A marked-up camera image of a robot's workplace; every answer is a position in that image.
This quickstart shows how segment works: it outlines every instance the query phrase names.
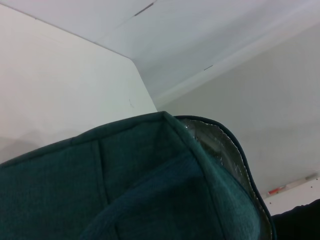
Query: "reflective foil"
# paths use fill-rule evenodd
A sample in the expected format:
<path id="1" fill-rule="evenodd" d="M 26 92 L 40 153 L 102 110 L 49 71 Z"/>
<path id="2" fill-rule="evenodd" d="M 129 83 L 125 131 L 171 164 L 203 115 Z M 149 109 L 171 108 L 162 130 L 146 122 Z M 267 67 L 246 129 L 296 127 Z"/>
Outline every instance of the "reflective foil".
<path id="1" fill-rule="evenodd" d="M 271 240 L 271 223 L 251 186 L 241 153 L 233 141 L 217 125 L 187 118 L 180 119 L 180 121 L 209 156 L 213 158 L 212 160 L 218 161 L 243 186 L 260 214 L 261 230 L 259 239 Z"/>

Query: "black fabric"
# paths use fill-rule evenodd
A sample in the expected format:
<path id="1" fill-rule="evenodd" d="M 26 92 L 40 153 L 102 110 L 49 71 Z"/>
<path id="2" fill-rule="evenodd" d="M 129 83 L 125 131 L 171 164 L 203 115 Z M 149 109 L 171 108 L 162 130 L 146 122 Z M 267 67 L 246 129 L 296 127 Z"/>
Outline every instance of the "black fabric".
<path id="1" fill-rule="evenodd" d="M 272 216 L 278 240 L 320 239 L 320 199 Z"/>

